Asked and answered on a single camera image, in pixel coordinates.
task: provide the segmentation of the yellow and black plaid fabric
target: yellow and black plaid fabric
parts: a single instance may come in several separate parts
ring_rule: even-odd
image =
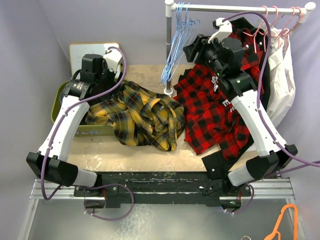
[[[85,121],[112,126],[122,144],[154,145],[167,152],[177,149],[177,138],[185,127],[179,102],[126,80],[112,99],[91,106]]]

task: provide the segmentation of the black fabric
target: black fabric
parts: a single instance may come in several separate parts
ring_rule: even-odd
[[[239,29],[249,29],[250,32],[253,34],[257,28],[254,27],[251,23],[249,23],[244,17],[240,17],[236,20],[230,21],[232,25]],[[264,42],[264,36],[261,34],[257,34],[256,36],[256,42]],[[268,37],[265,38],[265,44],[268,44]],[[263,61],[266,57],[266,53],[263,54],[262,60],[259,64],[259,69],[262,68]],[[261,97],[261,103],[264,107],[264,109],[267,109],[269,98],[270,98],[270,66],[268,61],[266,62],[263,74],[262,74],[262,87],[264,90],[264,94]],[[238,157],[231,158],[228,161],[224,159],[222,155],[222,151],[215,152],[213,154],[210,154],[208,156],[205,156],[202,158],[202,162],[208,171],[208,174],[210,176],[210,179],[221,179],[228,175],[229,169],[240,159],[240,157],[248,150],[249,147],[252,146],[254,143],[254,140],[252,136],[250,135],[247,144],[241,149],[240,154]]]

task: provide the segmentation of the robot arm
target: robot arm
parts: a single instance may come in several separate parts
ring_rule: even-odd
[[[94,96],[110,88],[114,84],[117,68],[122,61],[122,55],[118,51],[106,51],[104,56],[86,54],[82,58],[80,80],[71,79],[63,90],[62,104],[54,125],[44,143],[37,153],[29,152],[26,161],[39,178],[45,153],[50,145],[50,139],[56,131],[53,143],[46,162],[44,179],[63,186],[93,187],[100,184],[101,176],[98,173],[80,169],[76,165],[67,163],[72,140],[77,128],[94,102],[83,102],[72,108],[65,114],[66,109],[79,101]],[[59,128],[56,130],[59,120],[64,116]]]
[[[259,116],[257,87],[251,76],[241,70],[245,50],[241,41],[226,37],[232,33],[232,25],[229,21],[222,22],[222,19],[218,18],[213,22],[213,26],[219,29],[216,33],[211,37],[198,35],[191,45],[183,48],[183,51],[188,62],[193,62],[198,53],[195,62],[204,64],[214,71],[218,77],[220,91],[241,115],[252,135],[258,157],[250,159],[244,166],[228,174],[231,184],[239,186],[260,180],[265,175],[284,168],[291,159],[275,144]],[[260,110],[267,126],[277,136],[278,143],[296,155],[298,153],[296,146],[287,145],[265,109],[262,107]]]

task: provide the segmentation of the green bin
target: green bin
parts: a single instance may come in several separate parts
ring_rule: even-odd
[[[61,104],[59,100],[60,93],[64,89],[65,85],[68,82],[62,84],[55,96],[54,103],[51,111],[51,121],[54,123],[59,114]],[[93,136],[113,136],[114,131],[112,126],[106,125],[79,125],[78,129],[75,132],[76,137],[93,137]]]

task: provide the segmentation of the clothes rack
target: clothes rack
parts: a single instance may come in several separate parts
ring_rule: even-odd
[[[172,44],[172,12],[175,11],[178,7],[178,4],[174,0],[165,0],[165,16],[166,16],[166,59],[170,55],[170,49]],[[303,17],[297,27],[303,24],[310,13],[316,8],[314,2],[308,2],[303,8],[301,8],[301,13]],[[265,14],[276,14],[276,9],[273,7],[268,7],[267,10],[264,7],[251,7],[251,6],[220,6],[220,5],[199,5],[199,4],[184,4],[182,6],[183,10],[188,11],[202,11],[202,12],[221,12],[221,13],[240,13],[240,12],[258,12]],[[281,15],[294,15],[299,16],[299,9],[292,8],[278,8],[278,14]],[[171,86],[171,81],[166,82],[164,88],[164,93],[171,96],[174,90]]]

